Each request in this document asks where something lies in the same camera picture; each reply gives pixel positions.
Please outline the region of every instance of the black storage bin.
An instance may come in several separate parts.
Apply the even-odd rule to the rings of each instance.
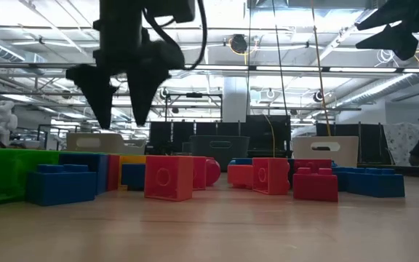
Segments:
[[[233,158],[244,158],[248,154],[250,138],[242,136],[194,135],[190,137],[193,156],[213,157],[221,166],[221,172]]]

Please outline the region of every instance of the white cloth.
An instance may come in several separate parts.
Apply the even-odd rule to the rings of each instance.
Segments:
[[[383,129],[395,165],[410,166],[410,151],[419,141],[419,124],[384,124]]]

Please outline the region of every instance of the black cable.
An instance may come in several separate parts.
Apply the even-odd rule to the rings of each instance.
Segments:
[[[200,9],[200,16],[201,16],[201,26],[203,30],[203,38],[201,40],[201,51],[200,55],[198,56],[198,59],[195,61],[195,63],[190,68],[184,68],[187,71],[194,70],[198,64],[200,64],[203,61],[204,58],[204,51],[207,48],[207,41],[208,41],[208,24],[207,24],[207,14],[204,11],[204,5],[203,0],[197,0],[198,1],[198,7]],[[151,17],[148,15],[145,9],[143,9],[143,16],[145,17],[145,20],[151,25],[152,29],[154,29],[158,35],[163,38],[167,43],[174,44],[175,46],[179,47],[179,45],[172,39],[164,30],[158,25],[154,17]]]
[[[276,40],[277,40],[277,54],[279,56],[279,70],[281,71],[281,84],[282,84],[282,97],[284,98],[284,109],[285,116],[287,117],[289,113],[287,112],[287,102],[285,100],[285,91],[284,91],[284,74],[282,73],[282,59],[281,59],[281,48],[279,46],[279,34],[277,32],[277,22],[276,22],[276,7],[274,6],[274,0],[271,0],[273,3],[273,14],[274,14],[274,26],[276,29]]]
[[[160,27],[160,28],[166,27],[166,26],[168,26],[168,25],[171,25],[173,22],[175,22],[175,19],[174,19],[174,18],[172,18],[169,22],[167,22],[167,23],[165,23],[165,24],[160,25],[159,27]]]

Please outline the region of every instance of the duct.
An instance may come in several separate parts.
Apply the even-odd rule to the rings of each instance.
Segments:
[[[402,74],[391,79],[381,79],[368,84],[337,100],[336,107],[353,104],[363,105],[419,83],[418,74]]]
[[[0,58],[10,63],[45,63],[46,59],[32,52],[14,50],[8,44],[0,41]],[[41,76],[45,70],[40,68],[24,68],[27,73]]]

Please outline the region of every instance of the ceiling pipe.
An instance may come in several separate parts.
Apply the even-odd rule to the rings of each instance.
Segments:
[[[73,47],[75,47],[80,53],[84,54],[87,57],[90,57],[90,55],[83,49],[81,48],[78,44],[76,44],[72,39],[70,39],[65,33],[63,33],[54,23],[52,23],[48,18],[46,18],[45,16],[43,16],[42,13],[40,13],[36,8],[35,5],[31,2],[26,2],[25,0],[19,0],[19,2],[21,4],[23,4],[25,7],[27,7],[30,11],[34,12],[35,14],[37,14],[39,17],[41,17],[43,20],[45,20],[50,28],[54,31],[56,31],[60,36],[62,36],[69,44],[71,44]]]

